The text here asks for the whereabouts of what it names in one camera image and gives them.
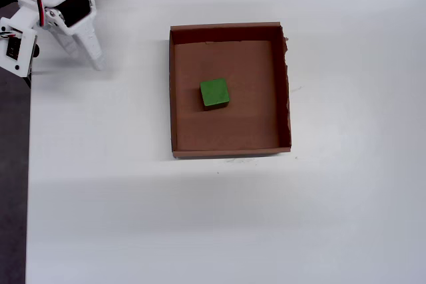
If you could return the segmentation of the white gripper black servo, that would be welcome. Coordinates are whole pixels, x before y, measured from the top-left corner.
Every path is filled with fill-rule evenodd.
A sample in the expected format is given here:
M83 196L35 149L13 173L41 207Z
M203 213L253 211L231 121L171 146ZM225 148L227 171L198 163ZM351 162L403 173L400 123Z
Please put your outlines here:
M82 48L92 67L101 71L104 56L93 26L95 0L17 0L30 18L30 26L51 28L50 33L73 59Z

